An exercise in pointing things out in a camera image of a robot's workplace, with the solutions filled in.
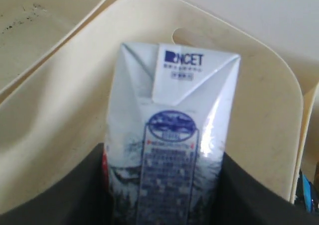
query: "nutrition label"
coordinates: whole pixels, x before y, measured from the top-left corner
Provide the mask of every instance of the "nutrition label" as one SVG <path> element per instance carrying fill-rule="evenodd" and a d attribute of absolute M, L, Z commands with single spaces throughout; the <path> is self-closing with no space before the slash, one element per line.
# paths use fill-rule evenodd
<path fill-rule="evenodd" d="M 138 200 L 138 225 L 186 224 L 196 160 L 197 134 L 196 131 L 190 139 L 173 143 L 155 138 L 146 131 Z"/>

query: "milk carton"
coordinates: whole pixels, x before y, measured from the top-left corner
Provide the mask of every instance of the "milk carton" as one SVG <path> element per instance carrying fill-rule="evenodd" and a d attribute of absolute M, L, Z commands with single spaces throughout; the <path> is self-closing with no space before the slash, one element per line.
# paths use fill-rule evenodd
<path fill-rule="evenodd" d="M 115 223 L 209 221 L 239 64 L 229 52 L 122 44 L 105 141 Z"/>

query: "white wall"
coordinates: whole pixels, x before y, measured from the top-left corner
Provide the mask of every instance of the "white wall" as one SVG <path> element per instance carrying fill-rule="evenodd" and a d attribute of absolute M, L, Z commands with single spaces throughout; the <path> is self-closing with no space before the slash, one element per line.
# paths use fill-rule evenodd
<path fill-rule="evenodd" d="M 186 1 L 276 49 L 297 74 L 304 92 L 319 78 L 319 0 Z"/>

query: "brand logo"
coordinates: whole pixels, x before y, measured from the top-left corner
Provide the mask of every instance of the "brand logo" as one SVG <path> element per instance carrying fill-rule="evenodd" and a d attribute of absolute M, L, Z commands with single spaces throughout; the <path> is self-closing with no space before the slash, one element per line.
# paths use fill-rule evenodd
<path fill-rule="evenodd" d="M 148 126 L 152 135 L 168 142 L 185 141 L 197 130 L 191 117 L 177 111 L 163 111 L 153 115 Z"/>
<path fill-rule="evenodd" d="M 165 62 L 179 63 L 182 65 L 201 66 L 204 54 L 185 53 L 180 54 L 172 51 L 165 51 Z"/>

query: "blue oval logo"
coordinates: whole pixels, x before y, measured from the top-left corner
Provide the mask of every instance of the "blue oval logo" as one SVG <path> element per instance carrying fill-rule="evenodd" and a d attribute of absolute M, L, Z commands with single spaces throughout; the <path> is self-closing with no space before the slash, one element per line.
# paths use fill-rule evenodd
<path fill-rule="evenodd" d="M 177 111 L 159 112 L 150 118 L 148 125 L 152 135 L 168 142 L 185 141 L 196 131 L 193 119 Z"/>

